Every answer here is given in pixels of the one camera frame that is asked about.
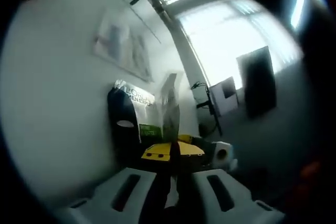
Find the yellow object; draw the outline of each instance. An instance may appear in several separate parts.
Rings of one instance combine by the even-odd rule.
[[[171,143],[154,144],[144,152],[141,158],[167,162],[170,160],[170,148]]]
[[[198,148],[196,145],[186,144],[183,142],[178,142],[180,146],[181,155],[204,155],[204,151]]]
[[[190,135],[178,135],[178,139],[179,141],[187,143],[187,144],[191,144],[193,141],[193,137]]]

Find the white wall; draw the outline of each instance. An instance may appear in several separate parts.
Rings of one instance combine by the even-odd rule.
[[[143,29],[154,83],[93,55],[104,10],[122,0],[31,0],[5,40],[0,73],[1,122],[9,152],[30,189],[51,207],[83,195],[116,169],[106,97],[117,79],[155,92],[166,71],[183,70],[173,40],[146,0],[134,6],[161,43]],[[185,78],[183,133],[197,133]]]

